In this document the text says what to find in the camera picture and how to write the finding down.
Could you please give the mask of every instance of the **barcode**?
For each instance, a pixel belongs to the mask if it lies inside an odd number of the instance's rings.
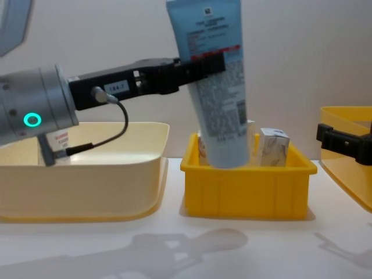
[[[237,109],[240,125],[245,125],[246,124],[245,100],[237,102]]]
[[[241,105],[236,103],[237,99],[241,99],[237,96],[245,95],[244,67],[241,60],[226,63],[224,73],[197,81],[195,87],[210,137],[224,142],[246,134],[245,127],[242,127],[246,125],[245,101]],[[239,120],[240,110],[244,113],[243,123]]]

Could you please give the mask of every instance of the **black cable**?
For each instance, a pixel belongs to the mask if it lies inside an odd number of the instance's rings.
[[[119,106],[119,108],[121,109],[121,111],[123,112],[124,114],[124,127],[123,129],[121,130],[120,133],[114,135],[113,137],[110,137],[104,141],[101,141],[97,144],[92,144],[92,143],[89,143],[89,144],[82,144],[82,145],[78,145],[78,146],[74,146],[74,147],[69,147],[69,148],[66,148],[66,153],[65,153],[65,156],[72,156],[74,154],[77,154],[77,153],[80,153],[80,152],[83,152],[83,151],[87,151],[87,150],[90,150],[90,149],[93,149],[95,147],[99,147],[103,144],[107,144],[108,142],[110,141],[113,141],[113,140],[116,140],[117,138],[121,137],[128,129],[128,125],[129,125],[129,117],[128,117],[128,112],[127,110],[125,109],[125,107],[123,106],[122,103],[120,103],[119,101],[116,102],[116,104]]]
[[[99,147],[99,146],[101,146],[101,145],[103,145],[103,144],[107,144],[107,143],[110,142],[110,141],[116,140],[117,138],[120,138],[120,137],[121,137],[121,136],[122,136],[122,135],[127,131],[127,129],[128,129],[128,124],[129,124],[128,112],[127,112],[127,110],[125,109],[125,107],[123,106],[122,103],[117,102],[116,104],[119,106],[119,108],[121,109],[121,111],[122,111],[123,114],[124,114],[124,121],[125,121],[125,123],[124,123],[124,127],[123,127],[122,131],[121,131],[120,133],[118,133],[117,135],[114,135],[114,136],[111,137],[111,138],[108,138],[108,139],[106,139],[106,140],[104,140],[104,141],[101,141],[101,142],[99,142],[99,143],[97,143],[97,144],[93,144],[93,148],[95,148],[95,147]]]

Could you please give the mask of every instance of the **teal led ring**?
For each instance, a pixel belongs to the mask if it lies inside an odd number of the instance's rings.
[[[41,116],[38,115],[37,113],[30,112],[30,113],[28,113],[24,116],[23,122],[28,127],[37,127],[41,124]]]

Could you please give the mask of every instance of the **plastic bin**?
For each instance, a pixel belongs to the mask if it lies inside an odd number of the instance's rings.
[[[368,134],[371,121],[372,106],[321,108],[321,122],[345,133]],[[342,189],[372,212],[372,166],[358,164],[354,158],[324,149],[321,162]]]
[[[259,135],[256,135],[256,149]],[[214,169],[200,166],[192,134],[181,163],[189,216],[305,219],[309,176],[317,167],[292,144],[286,167]]]
[[[81,123],[70,145],[115,135],[123,123]],[[0,149],[0,220],[19,223],[123,221],[159,206],[166,180],[169,126],[130,123],[120,138],[71,157],[70,165],[38,165],[35,138]]]

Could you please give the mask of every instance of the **light yellow tray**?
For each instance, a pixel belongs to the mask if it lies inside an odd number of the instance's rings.
[[[353,135],[368,134],[371,120],[372,106],[321,108],[322,123]],[[341,188],[372,212],[372,166],[363,166],[354,158],[325,149],[321,150],[321,162]]]
[[[69,129],[70,146],[99,142],[122,126],[81,123]],[[119,139],[49,168],[38,166],[34,138],[0,149],[0,220],[122,221],[153,213],[166,179],[168,132],[167,124],[130,123]]]

